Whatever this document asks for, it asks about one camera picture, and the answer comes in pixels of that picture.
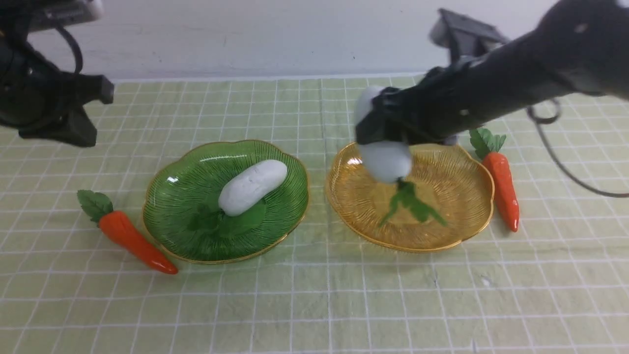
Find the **plate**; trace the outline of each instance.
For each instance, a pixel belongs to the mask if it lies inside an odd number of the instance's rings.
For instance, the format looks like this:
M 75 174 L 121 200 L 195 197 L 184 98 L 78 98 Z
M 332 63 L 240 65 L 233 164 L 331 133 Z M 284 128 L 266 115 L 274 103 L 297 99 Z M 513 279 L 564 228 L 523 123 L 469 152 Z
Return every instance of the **plate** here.
M 489 171 L 461 146 L 425 144 L 411 147 L 418 198 L 447 221 L 418 222 L 405 208 L 382 226 L 395 185 L 378 183 L 364 168 L 355 143 L 335 157 L 326 179 L 332 207 L 358 235 L 381 246 L 415 253 L 443 251 L 480 233 L 494 212 L 494 181 Z
M 267 159 L 282 161 L 288 174 L 280 187 L 260 201 L 265 205 L 264 217 L 238 234 L 216 231 L 229 218 L 216 217 L 220 191 L 242 171 Z M 268 142 L 212 142 L 155 175 L 142 221 L 150 237 L 175 258 L 204 264 L 241 261 L 270 250 L 297 227 L 308 208 L 308 185 L 301 161 Z M 232 219 L 231 224 L 239 223 Z

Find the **gold plate rim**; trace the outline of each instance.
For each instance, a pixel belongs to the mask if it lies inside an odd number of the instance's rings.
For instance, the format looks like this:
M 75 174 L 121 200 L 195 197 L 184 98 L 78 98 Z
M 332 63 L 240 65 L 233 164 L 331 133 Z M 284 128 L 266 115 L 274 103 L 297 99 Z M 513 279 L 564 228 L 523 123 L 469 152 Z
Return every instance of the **gold plate rim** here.
M 175 253 L 171 252 L 162 243 L 158 242 L 155 239 L 155 237 L 153 237 L 153 235 L 151 235 L 151 233 L 148 231 L 147 225 L 146 225 L 146 223 L 144 221 L 145 208 L 146 208 L 147 203 L 148 203 L 148 193 L 149 193 L 149 191 L 151 189 L 151 186 L 155 183 L 155 179 L 165 169 L 167 169 L 168 167 L 171 167 L 172 165 L 180 163 L 183 159 L 186 158 L 186 156 L 188 156 L 190 153 L 192 153 L 196 149 L 200 149 L 202 147 L 207 147 L 207 146 L 215 145 L 215 144 L 238 144 L 238 143 L 242 143 L 242 142 L 261 142 L 263 144 L 267 144 L 267 145 L 277 149 L 281 154 L 283 154 L 283 155 L 285 155 L 287 157 L 290 157 L 291 159 L 294 159 L 295 161 L 297 161 L 297 163 L 299 163 L 301 168 L 303 168 L 304 172 L 306 173 L 306 196 L 308 197 L 308 200 L 306 201 L 306 208 L 304 209 L 304 212 L 301 214 L 301 217 L 299 218 L 299 220 L 297 220 L 297 222 L 295 222 L 295 224 L 291 227 L 290 230 L 288 230 L 284 235 L 282 235 L 274 243 L 268 245 L 266 248 L 261 249 L 260 251 L 257 251 L 255 253 L 248 254 L 246 256 L 242 256 L 242 257 L 239 257 L 239 258 L 233 258 L 233 259 L 230 259 L 230 260 L 220 260 L 220 261 L 198 261 L 198 260 L 190 260 L 189 258 L 182 257 L 182 256 L 179 256 L 178 254 L 175 254 Z M 310 209 L 310 201 L 311 201 L 311 195 L 310 195 L 310 174 L 308 173 L 308 169 L 306 168 L 306 165 L 304 165 L 304 163 L 302 163 L 301 160 L 298 159 L 296 156 L 293 156 L 293 155 L 291 155 L 291 154 L 289 154 L 287 152 L 284 152 L 282 149 L 280 149 L 279 147 L 277 147 L 273 143 L 270 143 L 270 142 L 267 142 L 267 141 L 264 141 L 264 140 L 260 140 L 260 139 L 243 139 L 243 140 L 238 140 L 238 141 L 212 141 L 212 142 L 208 142 L 206 144 L 202 144 L 202 145 L 199 145 L 199 146 L 191 149 L 187 153 L 183 154 L 179 159 L 169 163 L 168 165 L 164 166 L 159 171 L 157 171 L 157 173 L 155 173 L 155 175 L 151 178 L 150 182 L 148 183 L 147 191 L 144 194 L 144 203 L 142 204 L 141 223 L 142 223 L 142 228 L 144 229 L 145 234 L 147 235 L 147 237 L 153 242 L 154 245 L 156 245 L 165 254 L 167 254 L 167 255 L 175 258 L 175 259 L 178 259 L 178 260 L 181 260 L 181 261 L 185 261 L 185 262 L 188 262 L 188 263 L 192 263 L 192 264 L 222 265 L 222 264 L 227 264 L 227 263 L 236 263 L 236 262 L 240 262 L 240 261 L 246 261 L 246 260 L 249 260 L 251 258 L 255 258 L 257 256 L 260 256 L 260 255 L 270 251 L 272 248 L 277 246 L 279 243 L 281 243 L 283 240 L 285 240 L 288 237 L 288 235 L 290 235 L 290 233 L 293 232 L 297 228 L 297 226 L 299 226 L 299 224 L 301 224 L 302 221 L 306 218 L 306 214 L 308 213 L 308 210 Z
M 347 144 L 345 147 L 343 147 L 342 149 L 339 150 L 339 152 L 336 154 L 336 156 L 334 157 L 333 160 L 333 164 L 336 164 L 338 161 L 338 159 L 340 158 L 341 155 L 343 155 L 343 152 L 345 152 L 347 149 L 352 148 L 354 145 L 356 145 L 356 142 L 351 142 L 349 144 Z M 397 246 L 395 244 L 390 244 L 390 243 L 386 243 L 386 242 L 382 242 L 379 240 L 376 240 L 372 237 L 370 237 L 369 235 L 360 232 L 358 230 L 356 230 L 356 228 L 354 226 L 352 226 L 348 220 L 346 220 L 346 218 L 341 216 L 340 210 L 338 209 L 336 203 L 333 202 L 333 198 L 332 198 L 332 190 L 331 190 L 331 179 L 332 179 L 332 169 L 330 170 L 330 172 L 328 172 L 328 174 L 326 175 L 325 178 L 325 196 L 328 199 L 328 203 L 332 206 L 332 209 L 337 213 L 337 215 L 339 216 L 339 218 L 341 220 L 343 220 L 343 223 L 349 227 L 352 231 L 354 231 L 354 233 L 358 234 L 360 237 L 366 239 L 367 241 L 377 244 L 379 246 L 385 247 L 385 248 L 389 248 L 389 249 L 393 249 L 395 251 L 402 251 L 402 252 L 407 252 L 407 253 L 435 253 L 435 252 L 441 252 L 441 251 L 445 251 L 446 249 L 450 249 L 453 248 L 459 244 L 461 244 L 464 241 L 467 241 L 469 239 L 471 239 L 472 237 L 480 234 L 491 222 L 491 218 L 494 215 L 494 197 L 496 194 L 496 184 L 494 182 L 494 178 L 491 176 L 491 173 L 489 172 L 489 170 L 483 166 L 482 163 L 480 163 L 478 160 L 474 159 L 470 153 L 465 150 L 460 144 L 456 144 L 454 145 L 455 148 L 457 148 L 460 152 L 464 153 L 464 156 L 469 159 L 470 161 L 472 161 L 474 164 L 478 165 L 481 168 L 481 171 L 483 171 L 483 173 L 488 177 L 489 181 L 491 182 L 491 195 L 489 197 L 489 215 L 487 216 L 487 220 L 485 220 L 485 222 L 482 224 L 482 226 L 480 226 L 480 228 L 478 228 L 478 230 L 476 230 L 475 232 L 471 232 L 470 236 L 467 237 L 463 237 L 461 239 L 459 239 L 458 241 L 448 244 L 446 246 L 442 246 L 439 248 L 430 248 L 430 249 L 420 249 L 420 248 L 408 248 L 408 247 L 403 247 L 403 246 Z

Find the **white radish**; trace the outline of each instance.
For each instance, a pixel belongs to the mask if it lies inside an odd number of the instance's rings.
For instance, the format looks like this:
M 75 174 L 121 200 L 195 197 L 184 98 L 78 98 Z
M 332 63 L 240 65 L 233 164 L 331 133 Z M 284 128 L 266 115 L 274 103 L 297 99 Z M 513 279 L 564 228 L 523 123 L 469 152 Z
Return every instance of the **white radish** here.
M 354 124 L 360 123 L 372 109 L 371 100 L 383 90 L 380 86 L 366 88 L 354 109 Z M 360 158 L 369 174 L 382 183 L 395 183 L 407 177 L 413 168 L 413 155 L 403 142 L 381 141 L 358 144 Z
M 288 174 L 282 161 L 265 160 L 242 171 L 221 190 L 218 206 L 227 216 L 238 216 L 279 187 Z

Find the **white wall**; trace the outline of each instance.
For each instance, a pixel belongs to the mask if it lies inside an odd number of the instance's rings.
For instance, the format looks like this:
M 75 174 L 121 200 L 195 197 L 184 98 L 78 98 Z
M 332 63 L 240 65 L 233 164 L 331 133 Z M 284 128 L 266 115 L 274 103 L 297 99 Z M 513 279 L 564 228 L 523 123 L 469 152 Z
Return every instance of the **white wall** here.
M 507 37 L 532 30 L 554 0 L 103 0 L 102 20 L 69 28 L 85 72 L 114 79 L 418 72 L 447 64 L 428 41 L 440 7 Z M 64 69 L 54 32 L 32 44 Z

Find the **light green tablecloth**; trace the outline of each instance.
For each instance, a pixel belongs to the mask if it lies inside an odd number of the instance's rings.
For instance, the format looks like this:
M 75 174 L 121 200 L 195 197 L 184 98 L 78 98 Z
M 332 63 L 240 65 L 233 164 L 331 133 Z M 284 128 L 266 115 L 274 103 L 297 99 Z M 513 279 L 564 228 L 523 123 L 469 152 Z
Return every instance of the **light green tablecloth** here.
M 567 181 L 522 112 L 489 124 L 509 135 L 517 234 L 496 216 L 459 247 L 416 255 L 365 243 L 339 220 L 323 185 L 351 141 L 353 101 L 368 84 L 413 83 L 123 83 L 113 105 L 89 106 L 92 149 L 2 130 L 0 353 L 629 353 L 629 201 Z M 561 158 L 601 187 L 629 189 L 628 105 L 563 104 L 548 128 Z M 240 139 L 273 142 L 311 176 L 307 218 L 261 257 L 162 275 L 79 210 L 87 188 L 139 222 L 161 167 Z

